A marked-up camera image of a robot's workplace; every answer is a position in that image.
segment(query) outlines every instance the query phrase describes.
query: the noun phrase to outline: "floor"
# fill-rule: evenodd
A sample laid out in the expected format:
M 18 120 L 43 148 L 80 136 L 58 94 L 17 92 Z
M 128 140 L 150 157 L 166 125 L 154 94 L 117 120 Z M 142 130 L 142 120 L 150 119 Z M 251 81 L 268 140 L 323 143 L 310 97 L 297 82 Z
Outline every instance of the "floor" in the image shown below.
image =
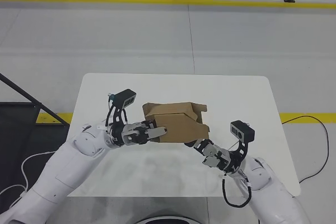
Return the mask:
M 267 76 L 279 112 L 336 113 L 336 10 L 1 3 L 0 72 L 58 113 L 73 111 L 89 72 Z M 0 101 L 22 100 L 0 83 Z M 336 223 L 336 124 L 326 127 L 329 162 L 297 197 L 317 224 Z M 298 177 L 312 174 L 326 156 L 323 128 L 284 131 Z M 258 223 L 250 208 L 222 198 L 67 198 L 48 223 L 134 223 L 167 213 Z

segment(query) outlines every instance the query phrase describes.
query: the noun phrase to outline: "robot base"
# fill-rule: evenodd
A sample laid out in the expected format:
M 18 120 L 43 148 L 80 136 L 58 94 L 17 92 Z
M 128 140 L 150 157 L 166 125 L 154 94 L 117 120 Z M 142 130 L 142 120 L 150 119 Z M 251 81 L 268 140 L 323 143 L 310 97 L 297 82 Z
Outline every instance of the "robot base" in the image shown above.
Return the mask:
M 178 216 L 160 216 L 154 218 L 148 218 L 136 224 L 201 224 L 190 218 L 178 217 Z

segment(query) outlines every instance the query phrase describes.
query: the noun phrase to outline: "black metal pole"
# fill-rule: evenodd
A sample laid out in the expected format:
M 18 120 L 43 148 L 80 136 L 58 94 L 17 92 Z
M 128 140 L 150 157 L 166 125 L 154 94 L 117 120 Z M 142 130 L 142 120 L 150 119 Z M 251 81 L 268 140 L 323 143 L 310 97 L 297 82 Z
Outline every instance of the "black metal pole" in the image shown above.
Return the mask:
M 35 105 L 38 105 L 41 109 L 43 109 L 44 111 L 46 111 L 48 114 L 50 114 L 51 116 L 53 116 L 54 118 L 56 118 L 58 121 L 60 121 L 62 124 L 64 124 L 65 126 L 69 126 L 69 124 L 67 122 L 65 122 L 62 118 L 60 118 L 57 114 L 55 114 L 54 112 L 52 112 L 50 109 L 48 109 L 45 105 L 43 105 L 41 102 L 39 102 L 37 99 L 33 98 L 30 94 L 28 94 L 27 92 L 25 92 L 25 90 L 23 90 L 22 88 L 18 87 L 15 83 L 13 83 L 11 80 L 9 80 L 8 78 L 6 78 L 3 74 L 0 73 L 0 80 L 7 84 L 9 87 L 11 87 L 12 89 L 14 89 L 16 92 L 20 93 L 23 97 L 27 98 L 28 100 L 30 100 L 31 102 L 33 102 Z

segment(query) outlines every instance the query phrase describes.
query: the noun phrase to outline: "black wire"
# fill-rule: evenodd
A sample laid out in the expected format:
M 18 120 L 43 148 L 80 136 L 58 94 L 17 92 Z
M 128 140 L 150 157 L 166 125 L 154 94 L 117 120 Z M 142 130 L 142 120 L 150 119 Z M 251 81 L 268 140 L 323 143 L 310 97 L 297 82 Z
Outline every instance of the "black wire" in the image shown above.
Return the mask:
M 300 181 L 299 181 L 300 184 L 301 184 L 304 180 L 307 180 L 307 179 L 312 178 L 312 177 L 316 176 L 317 174 L 319 174 L 319 173 L 325 168 L 325 166 L 326 166 L 326 164 L 327 164 L 327 161 L 329 160 L 329 156 L 330 156 L 329 133 L 328 133 L 328 131 L 327 131 L 327 129 L 326 129 L 324 123 L 322 123 L 321 120 L 317 119 L 317 118 L 314 117 L 314 116 L 303 115 L 303 116 L 298 116 L 298 117 L 296 117 L 296 118 L 287 120 L 286 122 L 283 122 L 282 124 L 286 124 L 286 123 L 291 122 L 291 121 L 293 121 L 293 120 L 296 120 L 296 119 L 299 119 L 299 118 L 305 118 L 305 117 L 306 117 L 306 118 L 313 118 L 313 119 L 317 120 L 317 121 L 324 127 L 325 132 L 326 132 L 326 141 L 327 141 L 327 157 L 326 157 L 326 160 L 325 160 L 323 166 L 321 167 L 321 169 L 320 169 L 317 173 L 315 173 L 315 174 L 313 174 L 313 175 L 311 175 L 311 176 L 308 176 L 308 177 L 303 178 L 302 180 L 300 180 Z
M 250 186 L 248 186 L 249 196 L 248 196 L 247 200 L 246 200 L 243 204 L 232 204 L 232 203 L 230 203 L 230 202 L 228 201 L 228 199 L 226 198 L 226 193 L 225 193 L 225 179 L 223 179 L 223 184 L 222 184 L 222 186 L 223 186 L 223 196 L 224 196 L 224 200 L 225 200 L 225 202 L 226 202 L 228 205 L 230 205 L 230 206 L 232 206 L 232 207 L 234 207 L 234 208 L 243 208 L 243 207 L 245 207 L 245 206 L 250 202 L 250 200 L 251 200 L 251 187 L 250 187 Z
M 106 127 L 108 127 L 108 120 L 109 120 L 109 118 L 110 118 L 110 115 L 111 115 L 111 113 L 112 113 L 112 110 L 113 110 L 113 106 L 112 106 L 112 107 L 110 108 L 110 110 L 108 111 L 107 118 L 106 118 L 106 123 L 105 123 Z
M 128 119 L 127 119 L 127 113 L 125 112 L 125 109 L 123 109 L 123 114 L 124 114 L 124 120 L 125 120 L 126 122 L 128 122 Z

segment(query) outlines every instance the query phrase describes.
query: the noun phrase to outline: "black camera module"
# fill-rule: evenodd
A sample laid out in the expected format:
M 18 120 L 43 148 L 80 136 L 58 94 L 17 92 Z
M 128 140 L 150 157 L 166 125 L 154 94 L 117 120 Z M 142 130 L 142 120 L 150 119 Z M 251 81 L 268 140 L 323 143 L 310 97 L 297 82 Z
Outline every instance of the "black camera module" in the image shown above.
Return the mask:
M 255 138 L 255 131 L 250 128 L 246 123 L 236 120 L 230 123 L 230 130 L 236 138 L 242 143 L 252 142 Z

